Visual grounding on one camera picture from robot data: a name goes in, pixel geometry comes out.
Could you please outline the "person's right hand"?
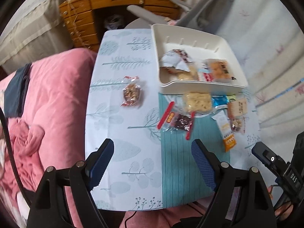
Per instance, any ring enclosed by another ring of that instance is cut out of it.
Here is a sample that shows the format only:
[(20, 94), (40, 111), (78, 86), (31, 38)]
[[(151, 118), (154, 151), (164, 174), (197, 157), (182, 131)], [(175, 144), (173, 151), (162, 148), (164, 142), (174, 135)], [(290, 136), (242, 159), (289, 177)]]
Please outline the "person's right hand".
[[(267, 188), (267, 191), (269, 193), (269, 196), (271, 198), (271, 201), (274, 201), (274, 196), (273, 196), (273, 189), (277, 187), (277, 185), (270, 185)], [(293, 205), (291, 204), (291, 202), (287, 202), (285, 204), (283, 204), (282, 206), (278, 207), (275, 209), (275, 216), (277, 218), (277, 220), (285, 220), (287, 219), (287, 217), (291, 214), (291, 212), (293, 211)]]

